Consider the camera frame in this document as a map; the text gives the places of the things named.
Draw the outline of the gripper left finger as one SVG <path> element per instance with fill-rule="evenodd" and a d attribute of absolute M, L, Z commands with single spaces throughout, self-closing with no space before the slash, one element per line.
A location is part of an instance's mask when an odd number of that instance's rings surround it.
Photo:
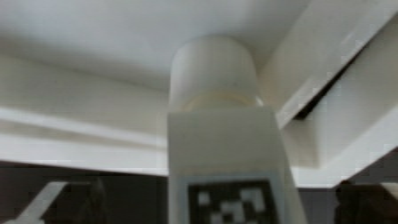
<path fill-rule="evenodd" d="M 107 224 L 107 195 L 100 179 L 47 183 L 11 224 Z"/>

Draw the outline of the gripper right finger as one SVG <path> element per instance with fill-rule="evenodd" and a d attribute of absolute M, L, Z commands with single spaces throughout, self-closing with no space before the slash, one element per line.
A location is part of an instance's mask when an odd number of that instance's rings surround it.
<path fill-rule="evenodd" d="M 344 181 L 337 199 L 335 224 L 398 224 L 398 183 Z"/>

